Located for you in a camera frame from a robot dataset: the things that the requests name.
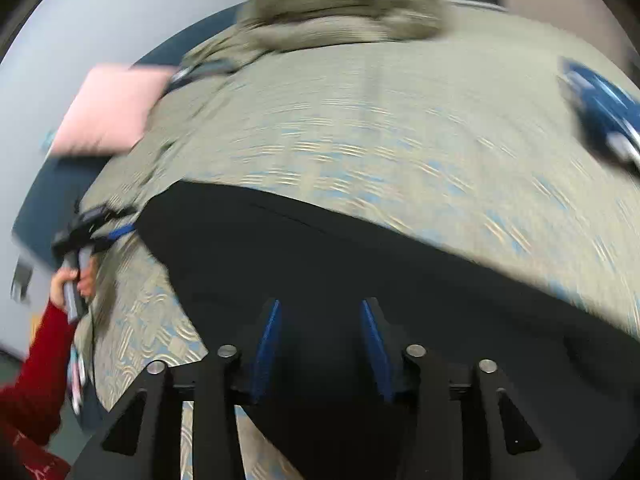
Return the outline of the left hand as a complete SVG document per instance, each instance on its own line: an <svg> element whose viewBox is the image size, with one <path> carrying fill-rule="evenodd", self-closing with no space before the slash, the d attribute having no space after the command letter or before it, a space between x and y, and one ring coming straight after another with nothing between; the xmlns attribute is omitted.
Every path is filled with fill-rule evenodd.
<svg viewBox="0 0 640 480"><path fill-rule="evenodd" d="M98 270L98 258L92 256L87 264L81 269L71 269L63 266L58 269L50 281L49 299L51 304L61 310L66 309L66 300L64 296L64 286L72 284L80 293L81 297L91 299L96 289L96 271Z"/></svg>

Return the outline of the red sleeved left forearm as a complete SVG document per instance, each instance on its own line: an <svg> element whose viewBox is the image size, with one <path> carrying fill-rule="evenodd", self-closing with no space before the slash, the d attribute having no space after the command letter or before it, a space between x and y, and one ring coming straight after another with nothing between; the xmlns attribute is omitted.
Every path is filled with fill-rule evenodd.
<svg viewBox="0 0 640 480"><path fill-rule="evenodd" d="M48 445L61 425L75 330L66 312L49 302L20 374L1 388L1 449L16 469L3 479L64 479L70 472Z"/></svg>

